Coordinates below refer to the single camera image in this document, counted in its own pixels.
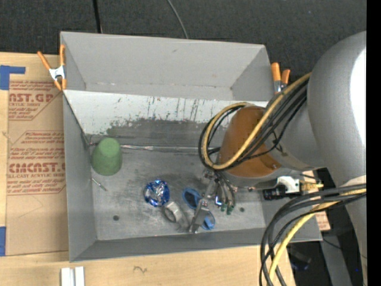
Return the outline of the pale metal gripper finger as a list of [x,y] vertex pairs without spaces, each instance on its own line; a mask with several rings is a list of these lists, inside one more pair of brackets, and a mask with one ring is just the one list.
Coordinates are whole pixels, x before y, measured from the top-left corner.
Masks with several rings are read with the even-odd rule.
[[207,206],[207,202],[204,200],[204,207],[203,207],[203,212],[204,212],[204,221],[200,227],[204,228],[205,230],[209,230],[209,220],[208,220],[208,214],[209,214],[209,209]]
[[197,230],[202,225],[204,221],[203,207],[204,207],[204,201],[200,200],[195,209],[194,216],[192,218],[192,221],[189,227],[190,233],[197,233]]

